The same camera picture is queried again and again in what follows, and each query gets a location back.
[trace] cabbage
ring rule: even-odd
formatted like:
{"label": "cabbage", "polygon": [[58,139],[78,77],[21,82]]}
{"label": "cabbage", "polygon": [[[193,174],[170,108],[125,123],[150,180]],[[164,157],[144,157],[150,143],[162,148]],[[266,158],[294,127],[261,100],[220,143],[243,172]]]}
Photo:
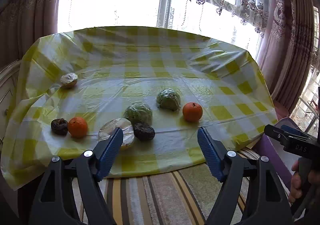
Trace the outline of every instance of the cabbage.
{"label": "cabbage", "polygon": [[173,89],[165,89],[161,91],[157,96],[158,107],[171,109],[176,111],[180,109],[180,96]]}
{"label": "cabbage", "polygon": [[142,102],[134,102],[127,107],[123,117],[132,124],[145,123],[149,126],[152,124],[152,110],[148,104]]}

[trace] orange fruit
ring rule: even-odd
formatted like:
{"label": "orange fruit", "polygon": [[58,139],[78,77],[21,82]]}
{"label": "orange fruit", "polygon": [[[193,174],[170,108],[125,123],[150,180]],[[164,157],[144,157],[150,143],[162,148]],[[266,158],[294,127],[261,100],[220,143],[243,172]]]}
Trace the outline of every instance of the orange fruit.
{"label": "orange fruit", "polygon": [[88,132],[88,124],[81,117],[74,117],[68,122],[68,130],[72,137],[81,138]]}
{"label": "orange fruit", "polygon": [[186,121],[197,122],[202,117],[202,107],[195,102],[189,102],[184,105],[182,113]]}

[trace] brown drape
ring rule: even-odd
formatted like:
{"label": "brown drape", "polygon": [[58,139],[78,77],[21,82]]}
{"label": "brown drape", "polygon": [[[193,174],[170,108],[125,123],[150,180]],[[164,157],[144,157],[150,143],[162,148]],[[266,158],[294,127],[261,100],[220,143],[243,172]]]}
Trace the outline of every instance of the brown drape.
{"label": "brown drape", "polygon": [[273,100],[291,113],[297,104],[313,54],[312,0],[271,0],[257,63]]}
{"label": "brown drape", "polygon": [[57,32],[59,0],[6,0],[0,9],[0,69]]}

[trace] hand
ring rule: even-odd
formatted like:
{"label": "hand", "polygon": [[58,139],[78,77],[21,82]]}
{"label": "hand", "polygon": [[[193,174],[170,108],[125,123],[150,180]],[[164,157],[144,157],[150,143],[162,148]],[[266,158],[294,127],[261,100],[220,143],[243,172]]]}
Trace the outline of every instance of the hand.
{"label": "hand", "polygon": [[[298,161],[296,161],[293,164],[291,170],[295,172],[298,171]],[[311,170],[308,175],[308,181],[311,184],[320,186],[320,172]],[[298,172],[296,172],[291,178],[291,189],[290,189],[288,200],[290,203],[294,203],[296,199],[300,198],[301,196],[302,196],[301,177],[298,174]]]}

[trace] blue gripper pad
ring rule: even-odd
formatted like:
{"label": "blue gripper pad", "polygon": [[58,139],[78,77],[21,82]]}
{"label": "blue gripper pad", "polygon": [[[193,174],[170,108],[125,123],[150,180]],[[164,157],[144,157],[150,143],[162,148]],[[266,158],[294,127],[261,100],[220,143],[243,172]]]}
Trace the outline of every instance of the blue gripper pad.
{"label": "blue gripper pad", "polygon": [[209,136],[210,135],[205,131],[204,128],[198,129],[198,144],[205,160],[207,161],[210,172],[212,176],[218,179],[219,182],[224,182],[226,175],[223,174],[221,169],[221,159],[211,143]]}
{"label": "blue gripper pad", "polygon": [[106,149],[103,151],[97,162],[98,171],[96,173],[96,178],[98,181],[101,181],[109,174],[116,155],[119,153],[120,147],[123,143],[122,129],[118,128],[115,133],[107,140],[109,141]]}

